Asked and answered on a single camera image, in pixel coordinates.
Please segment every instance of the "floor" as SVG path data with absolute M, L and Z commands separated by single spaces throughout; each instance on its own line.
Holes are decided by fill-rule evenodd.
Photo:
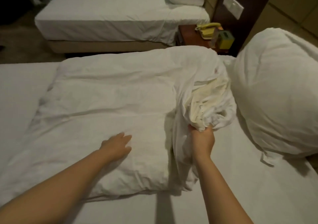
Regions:
M 0 25 L 0 64 L 30 62 L 60 62 L 63 54 L 54 53 L 34 24 L 34 17 L 41 10 L 35 7 L 16 22 Z

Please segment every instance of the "bed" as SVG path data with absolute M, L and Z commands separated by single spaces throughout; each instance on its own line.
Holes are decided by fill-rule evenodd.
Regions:
M 231 57 L 221 56 L 229 61 Z M 0 65 L 0 172 L 30 123 L 59 63 Z M 318 176 L 305 159 L 274 168 L 245 133 L 240 115 L 215 133 L 212 159 L 255 223 L 318 222 Z M 77 206 L 66 223 L 208 223 L 199 183 L 191 192 L 139 194 Z
M 178 25 L 208 23 L 212 7 L 206 5 L 207 10 L 168 0 L 52 0 L 35 24 L 57 53 L 148 51 L 173 45 Z

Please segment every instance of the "hand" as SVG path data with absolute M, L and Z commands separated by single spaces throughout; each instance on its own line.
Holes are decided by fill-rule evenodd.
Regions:
M 131 137 L 131 135 L 125 136 L 125 133 L 114 135 L 101 143 L 100 151 L 109 157 L 110 162 L 120 160 L 131 151 L 131 147 L 126 146 Z
M 215 142 L 212 125 L 210 124 L 203 132 L 193 126 L 188 126 L 192 135 L 192 154 L 196 162 L 201 159 L 211 159 L 211 151 Z

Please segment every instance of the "person's right arm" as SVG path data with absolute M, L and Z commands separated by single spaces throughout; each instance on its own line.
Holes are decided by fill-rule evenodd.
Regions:
M 189 126 L 192 133 L 193 158 L 199 174 L 209 223 L 253 224 L 233 192 L 225 182 L 220 171 L 211 160 L 215 139 L 212 126 L 199 132 Z

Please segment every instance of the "forearm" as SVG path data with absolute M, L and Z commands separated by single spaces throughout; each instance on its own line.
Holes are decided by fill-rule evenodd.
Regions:
M 197 170 L 210 224 L 253 223 L 210 158 L 197 161 Z
M 99 150 L 34 186 L 0 209 L 1 223 L 56 223 L 65 218 L 107 164 Z

